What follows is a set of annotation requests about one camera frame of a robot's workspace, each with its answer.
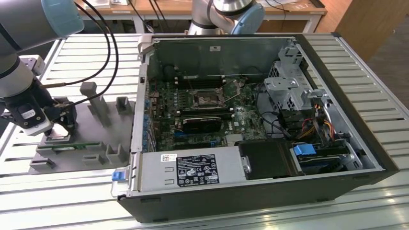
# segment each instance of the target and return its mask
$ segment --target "metal workbench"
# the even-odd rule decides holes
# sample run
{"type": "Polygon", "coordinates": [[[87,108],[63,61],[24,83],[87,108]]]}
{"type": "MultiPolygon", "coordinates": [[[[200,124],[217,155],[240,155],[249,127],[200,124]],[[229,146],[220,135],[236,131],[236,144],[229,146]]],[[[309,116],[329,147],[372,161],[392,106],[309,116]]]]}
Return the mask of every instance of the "metal workbench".
{"type": "MultiPolygon", "coordinates": [[[[405,229],[409,228],[409,113],[341,38],[308,34],[318,55],[348,94],[401,172],[360,187],[334,201],[278,207],[184,221],[140,224],[111,196],[112,170],[28,175],[40,136],[28,137],[9,125],[0,139],[0,229],[405,229]]],[[[119,76],[105,99],[136,99],[137,40],[117,34],[119,76]]],[[[57,41],[47,58],[44,83],[88,77],[107,54],[103,35],[79,34],[57,41]]],[[[113,60],[95,79],[105,87],[113,60]]],[[[79,86],[52,89],[53,96],[81,98],[79,86]]]]}

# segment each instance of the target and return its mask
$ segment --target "blue latch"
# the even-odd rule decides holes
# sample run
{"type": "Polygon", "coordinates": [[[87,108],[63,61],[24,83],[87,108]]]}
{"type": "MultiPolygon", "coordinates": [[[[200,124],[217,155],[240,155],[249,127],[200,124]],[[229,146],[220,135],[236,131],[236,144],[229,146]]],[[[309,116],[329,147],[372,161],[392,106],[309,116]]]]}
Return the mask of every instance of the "blue latch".
{"type": "Polygon", "coordinates": [[[117,171],[112,173],[112,181],[124,181],[125,180],[125,172],[117,171]]]}
{"type": "Polygon", "coordinates": [[[293,147],[297,156],[316,155],[314,147],[312,144],[302,144],[293,147]]]}

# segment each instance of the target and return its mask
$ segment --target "floor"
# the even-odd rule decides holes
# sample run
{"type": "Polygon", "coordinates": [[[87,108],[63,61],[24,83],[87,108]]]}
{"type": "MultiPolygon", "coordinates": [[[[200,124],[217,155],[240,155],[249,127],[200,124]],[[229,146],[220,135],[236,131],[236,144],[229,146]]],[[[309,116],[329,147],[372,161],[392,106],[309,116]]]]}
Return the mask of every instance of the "floor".
{"type": "Polygon", "coordinates": [[[409,15],[369,60],[368,66],[409,107],[409,15]]]}

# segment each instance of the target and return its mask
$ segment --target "green circuit board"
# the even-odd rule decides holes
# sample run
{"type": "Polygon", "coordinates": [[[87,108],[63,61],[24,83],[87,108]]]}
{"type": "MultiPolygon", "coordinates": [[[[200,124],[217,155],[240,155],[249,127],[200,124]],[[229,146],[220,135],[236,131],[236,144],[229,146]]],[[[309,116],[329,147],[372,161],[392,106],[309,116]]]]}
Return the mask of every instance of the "green circuit board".
{"type": "Polygon", "coordinates": [[[152,120],[157,141],[157,151],[225,147],[226,135],[241,134],[244,140],[266,138],[266,132],[260,122],[254,106],[256,83],[245,84],[240,77],[229,77],[226,83],[216,89],[177,89],[172,82],[150,82],[152,120]],[[214,95],[222,102],[214,101],[214,95]],[[197,106],[220,107],[230,112],[230,118],[221,121],[217,132],[184,134],[177,128],[177,111],[197,110],[197,106]]]}

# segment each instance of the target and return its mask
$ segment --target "power supply label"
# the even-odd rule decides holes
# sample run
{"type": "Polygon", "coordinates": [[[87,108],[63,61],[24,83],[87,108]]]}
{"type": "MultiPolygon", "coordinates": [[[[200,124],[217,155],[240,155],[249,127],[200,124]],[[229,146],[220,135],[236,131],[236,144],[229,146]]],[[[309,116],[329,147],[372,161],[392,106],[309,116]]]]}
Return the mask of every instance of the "power supply label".
{"type": "Polygon", "coordinates": [[[218,184],[218,172],[214,155],[176,158],[178,187],[218,184]]]}

